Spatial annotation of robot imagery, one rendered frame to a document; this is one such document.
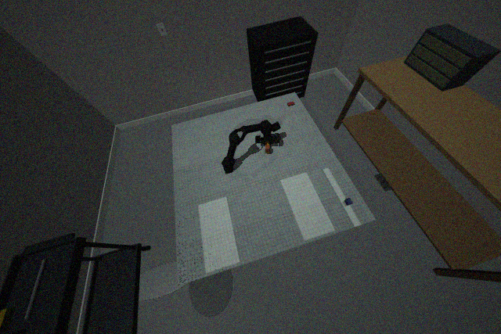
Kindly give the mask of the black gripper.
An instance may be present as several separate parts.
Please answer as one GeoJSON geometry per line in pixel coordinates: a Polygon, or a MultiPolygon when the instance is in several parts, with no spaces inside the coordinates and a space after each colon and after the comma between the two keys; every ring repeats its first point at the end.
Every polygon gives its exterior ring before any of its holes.
{"type": "Polygon", "coordinates": [[[274,140],[275,140],[275,143],[279,143],[279,135],[274,135],[274,136],[268,136],[268,137],[261,137],[260,135],[256,135],[255,136],[255,143],[261,143],[261,144],[264,144],[265,145],[265,142],[269,142],[269,145],[271,145],[272,143],[274,143],[274,140]]]}

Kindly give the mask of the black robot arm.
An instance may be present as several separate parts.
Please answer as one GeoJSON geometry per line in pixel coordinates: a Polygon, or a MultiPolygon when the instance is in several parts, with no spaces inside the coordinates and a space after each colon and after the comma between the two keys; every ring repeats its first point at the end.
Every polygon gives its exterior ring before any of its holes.
{"type": "Polygon", "coordinates": [[[229,135],[229,150],[227,156],[222,161],[222,166],[225,170],[225,174],[229,174],[233,172],[233,165],[235,164],[234,153],[236,151],[236,146],[239,145],[245,138],[248,133],[261,131],[263,136],[268,137],[271,135],[271,131],[275,132],[279,130],[281,127],[279,122],[275,122],[274,124],[269,123],[268,120],[263,120],[260,124],[252,124],[248,126],[242,126],[241,128],[235,129],[229,135]],[[237,132],[242,131],[243,134],[241,138],[237,134],[237,132]]]}

